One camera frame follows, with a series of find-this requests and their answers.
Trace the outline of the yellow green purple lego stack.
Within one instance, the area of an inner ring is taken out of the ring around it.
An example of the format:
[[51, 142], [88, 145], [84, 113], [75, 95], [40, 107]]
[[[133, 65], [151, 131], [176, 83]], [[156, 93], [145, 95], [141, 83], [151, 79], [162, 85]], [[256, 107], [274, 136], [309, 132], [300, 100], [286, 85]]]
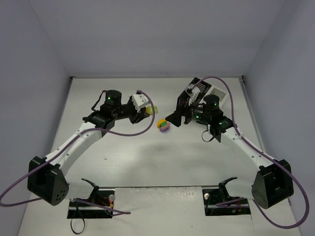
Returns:
[[166, 119], [157, 122], [157, 128], [161, 133], [165, 133], [170, 129], [170, 123]]

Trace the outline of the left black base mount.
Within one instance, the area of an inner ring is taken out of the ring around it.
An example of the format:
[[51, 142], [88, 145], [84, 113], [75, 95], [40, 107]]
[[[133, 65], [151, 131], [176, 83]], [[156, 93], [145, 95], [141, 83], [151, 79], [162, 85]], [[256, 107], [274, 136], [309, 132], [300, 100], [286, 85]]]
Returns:
[[[106, 190], [100, 189], [96, 184], [93, 182], [83, 179], [83, 181], [89, 183], [93, 186], [96, 191], [92, 192], [92, 196], [85, 201], [113, 208], [113, 201], [109, 199], [109, 197], [115, 196], [114, 190]], [[99, 207], [95, 207], [85, 203], [78, 203], [78, 202], [69, 202], [69, 208], [67, 213], [67, 219], [111, 219], [113, 217], [113, 212], [108, 211]]]

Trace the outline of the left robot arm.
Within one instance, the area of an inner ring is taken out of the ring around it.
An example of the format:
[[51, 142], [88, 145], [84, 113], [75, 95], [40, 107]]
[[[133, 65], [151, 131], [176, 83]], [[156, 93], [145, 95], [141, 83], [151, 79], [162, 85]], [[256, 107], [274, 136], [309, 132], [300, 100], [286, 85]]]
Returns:
[[117, 90], [104, 90], [102, 95], [105, 96], [104, 103], [99, 109], [92, 106], [92, 113], [83, 118], [81, 126], [65, 143], [43, 158], [34, 157], [29, 163], [28, 190], [52, 206], [64, 199], [95, 202], [99, 187], [85, 178], [78, 182], [68, 181], [68, 171], [88, 148], [107, 133], [113, 133], [111, 129], [116, 121], [129, 119], [136, 124], [150, 116], [146, 108], [152, 101], [140, 90], [125, 104]]

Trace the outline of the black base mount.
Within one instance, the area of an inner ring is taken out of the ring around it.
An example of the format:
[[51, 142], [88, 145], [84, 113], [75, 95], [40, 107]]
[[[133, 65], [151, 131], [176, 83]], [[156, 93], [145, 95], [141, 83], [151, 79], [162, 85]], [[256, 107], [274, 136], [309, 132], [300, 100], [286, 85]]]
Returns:
[[[96, 184], [93, 182], [83, 179], [83, 181], [89, 183], [93, 186], [96, 191], [92, 192], [92, 196], [85, 201], [113, 208], [113, 201], [109, 199], [109, 197], [115, 196], [114, 190], [106, 190], [100, 189]], [[67, 219], [111, 219], [113, 217], [113, 212], [108, 211], [99, 207], [95, 207], [85, 203], [78, 203], [78, 202], [69, 202], [69, 208], [67, 213]]]
[[251, 215], [249, 202], [245, 198], [231, 197], [226, 185], [236, 177], [219, 183], [218, 187], [202, 188], [205, 216]]

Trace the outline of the lime and orange lego stack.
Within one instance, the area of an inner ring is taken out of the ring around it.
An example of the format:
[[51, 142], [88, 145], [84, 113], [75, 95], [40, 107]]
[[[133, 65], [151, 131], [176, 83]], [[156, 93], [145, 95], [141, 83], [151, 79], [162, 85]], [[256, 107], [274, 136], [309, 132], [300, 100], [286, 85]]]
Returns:
[[148, 106], [146, 108], [146, 113], [148, 113], [149, 115], [153, 115], [153, 113], [158, 114], [158, 107], [157, 106]]

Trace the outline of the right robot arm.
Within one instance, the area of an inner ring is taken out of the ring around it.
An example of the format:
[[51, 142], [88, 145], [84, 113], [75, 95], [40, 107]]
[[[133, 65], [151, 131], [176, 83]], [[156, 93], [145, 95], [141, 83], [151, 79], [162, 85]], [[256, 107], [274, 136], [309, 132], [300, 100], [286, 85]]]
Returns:
[[231, 119], [223, 114], [216, 95], [206, 95], [203, 103], [189, 104], [188, 99], [178, 98], [176, 110], [166, 117], [166, 121], [176, 127], [194, 120], [207, 127], [207, 132], [225, 147], [230, 148], [241, 163], [254, 171], [248, 180], [230, 177], [219, 183], [224, 201], [236, 198], [254, 200], [261, 208], [268, 209], [291, 197], [294, 193], [290, 164], [277, 161], [273, 157], [264, 159], [256, 146], [246, 144], [240, 131], [236, 130]]

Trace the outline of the black slotted container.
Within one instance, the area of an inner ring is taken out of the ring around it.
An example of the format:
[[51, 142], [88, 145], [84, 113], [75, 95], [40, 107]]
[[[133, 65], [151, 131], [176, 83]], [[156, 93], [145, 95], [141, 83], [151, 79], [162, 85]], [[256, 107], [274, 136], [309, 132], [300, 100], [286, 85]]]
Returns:
[[177, 114], [184, 116], [191, 108], [197, 107], [212, 87], [205, 81], [199, 81], [200, 79], [195, 77], [179, 95], [175, 110]]

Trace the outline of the white slotted container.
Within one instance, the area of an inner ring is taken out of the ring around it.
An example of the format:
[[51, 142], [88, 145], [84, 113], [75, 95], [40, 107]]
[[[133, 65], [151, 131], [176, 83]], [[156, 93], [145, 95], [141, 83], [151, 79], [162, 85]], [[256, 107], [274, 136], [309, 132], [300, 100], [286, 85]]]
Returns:
[[220, 107], [222, 107], [225, 104], [226, 100], [229, 98], [229, 93], [217, 86], [212, 86], [210, 88], [210, 95], [216, 95], [219, 98]]

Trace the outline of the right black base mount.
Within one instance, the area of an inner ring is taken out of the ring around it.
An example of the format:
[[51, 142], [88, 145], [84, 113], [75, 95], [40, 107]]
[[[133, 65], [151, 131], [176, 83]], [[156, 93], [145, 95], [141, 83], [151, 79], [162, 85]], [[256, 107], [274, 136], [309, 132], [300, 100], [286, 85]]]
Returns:
[[226, 185], [236, 177], [219, 183], [218, 187], [202, 188], [205, 216], [251, 215], [249, 202], [245, 198], [231, 197]]

